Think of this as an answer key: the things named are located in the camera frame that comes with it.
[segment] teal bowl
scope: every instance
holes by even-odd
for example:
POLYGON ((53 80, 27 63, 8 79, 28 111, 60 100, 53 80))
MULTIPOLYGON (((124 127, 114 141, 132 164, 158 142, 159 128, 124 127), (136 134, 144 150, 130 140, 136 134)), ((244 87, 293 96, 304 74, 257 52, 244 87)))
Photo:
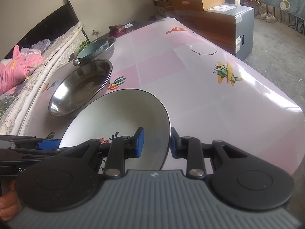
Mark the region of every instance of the teal bowl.
POLYGON ((101 39, 84 48, 78 55, 77 59, 80 63, 85 63, 94 59, 109 47, 107 39, 101 39))

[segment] red onion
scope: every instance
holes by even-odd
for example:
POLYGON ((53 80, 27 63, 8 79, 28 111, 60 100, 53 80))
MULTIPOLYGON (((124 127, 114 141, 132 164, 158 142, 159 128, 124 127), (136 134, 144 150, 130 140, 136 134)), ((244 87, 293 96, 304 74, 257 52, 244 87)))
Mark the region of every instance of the red onion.
POLYGON ((114 36, 116 38, 124 35, 126 33, 126 28, 123 25, 115 25, 115 26, 109 26, 109 36, 114 36))

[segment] bowl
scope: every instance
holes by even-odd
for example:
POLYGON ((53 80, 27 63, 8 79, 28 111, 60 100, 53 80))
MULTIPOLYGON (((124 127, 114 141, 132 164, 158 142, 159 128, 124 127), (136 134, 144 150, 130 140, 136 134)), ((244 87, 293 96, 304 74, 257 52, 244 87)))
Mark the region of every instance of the bowl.
POLYGON ((101 54, 104 50, 106 50, 109 47, 109 43, 107 39, 100 39, 97 40, 90 45, 88 45, 86 48, 84 48, 77 56, 76 58, 80 63, 85 63, 89 60, 94 59, 99 54, 101 54))
POLYGON ((107 92, 112 64, 106 59, 92 60, 74 70, 57 87, 49 102, 54 118, 67 116, 84 106, 98 92, 107 92))
POLYGON ((163 104, 138 89, 108 93, 84 108, 66 130, 59 147, 76 146, 89 139, 102 143, 144 128, 140 158, 125 161, 126 169, 158 170, 164 164, 170 139, 170 120, 163 104))
MULTIPOLYGON (((102 53, 100 53, 99 55, 94 57, 92 60, 95 60, 95 59, 107 59, 107 60, 109 60, 112 57, 112 55, 114 53, 114 43, 116 41, 116 38, 115 37, 107 37, 105 39, 109 43, 108 48, 106 48, 102 53)), ((87 62, 82 62, 81 63, 77 58, 75 58, 74 61, 73 61, 73 65, 78 65, 78 66, 82 66, 86 63, 87 62)))

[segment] pair of shoes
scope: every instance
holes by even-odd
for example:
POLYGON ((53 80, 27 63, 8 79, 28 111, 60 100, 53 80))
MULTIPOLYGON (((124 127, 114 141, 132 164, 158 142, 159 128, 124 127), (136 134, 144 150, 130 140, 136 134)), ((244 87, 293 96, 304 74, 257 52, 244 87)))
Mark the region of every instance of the pair of shoes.
POLYGON ((277 19, 275 18, 275 16, 273 16, 270 13, 267 13, 266 15, 266 22, 275 22, 277 19))
POLYGON ((260 19, 265 20, 267 16, 267 12, 260 12, 260 19))
POLYGON ((266 22, 275 22, 277 19, 269 12, 260 12, 259 18, 266 20, 266 22))

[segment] pink blanket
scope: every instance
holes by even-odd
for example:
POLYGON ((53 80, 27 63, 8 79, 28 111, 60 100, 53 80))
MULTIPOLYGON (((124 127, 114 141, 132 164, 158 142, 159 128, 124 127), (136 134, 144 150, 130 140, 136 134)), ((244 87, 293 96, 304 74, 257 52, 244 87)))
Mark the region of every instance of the pink blanket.
POLYGON ((15 45, 11 61, 6 66, 0 63, 0 95, 13 94, 18 85, 25 81, 28 73, 40 66, 42 61, 39 50, 20 52, 19 46, 15 45))

